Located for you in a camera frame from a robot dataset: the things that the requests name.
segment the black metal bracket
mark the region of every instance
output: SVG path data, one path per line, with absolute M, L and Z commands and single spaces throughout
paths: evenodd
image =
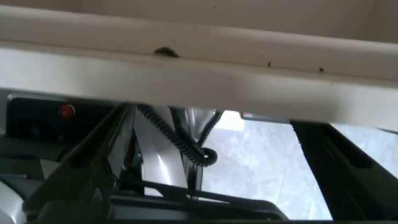
M 398 220 L 398 179 L 332 125 L 290 123 L 334 220 Z

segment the coiled cord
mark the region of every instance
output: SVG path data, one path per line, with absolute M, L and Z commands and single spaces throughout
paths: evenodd
M 137 105 L 138 111 L 142 113 L 164 136 L 170 140 L 191 162 L 197 166 L 208 167 L 217 161 L 217 153 L 209 148 L 202 148 L 199 144 L 187 144 L 174 130 L 161 118 L 149 105 Z
M 224 113 L 224 111 L 216 111 L 214 113 L 214 115 L 210 118 L 209 122 L 206 123 L 205 127 L 203 128 L 203 131 L 201 132 L 200 138 L 198 140 L 198 145 L 200 147 L 202 147 L 202 145 L 205 143 L 211 130 L 213 130 L 214 126 L 216 126 L 218 121 L 221 119 L 221 116 L 223 115 L 223 113 Z

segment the red light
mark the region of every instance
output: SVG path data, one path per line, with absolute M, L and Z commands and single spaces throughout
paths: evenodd
M 75 115 L 75 109 L 72 105 L 62 105 L 58 113 L 63 119 L 70 119 Z

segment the rust spot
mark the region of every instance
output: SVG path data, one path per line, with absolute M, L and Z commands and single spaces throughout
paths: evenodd
M 163 55 L 163 56 L 168 56 L 168 57 L 179 57 L 174 50 L 168 48 L 168 47 L 161 47 L 157 50 L 154 51 L 154 54 L 156 55 Z

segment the black metal frame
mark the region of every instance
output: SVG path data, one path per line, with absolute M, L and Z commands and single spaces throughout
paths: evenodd
M 143 182 L 118 180 L 132 134 L 131 105 L 119 105 L 24 203 L 36 223 L 137 220 L 286 221 L 272 203 Z M 396 220 L 398 180 L 329 124 L 290 121 L 334 220 Z M 114 190 L 119 182 L 157 189 L 164 197 Z M 204 202 L 208 198 L 221 202 Z
M 291 121 L 334 220 L 398 220 L 398 179 L 330 124 Z

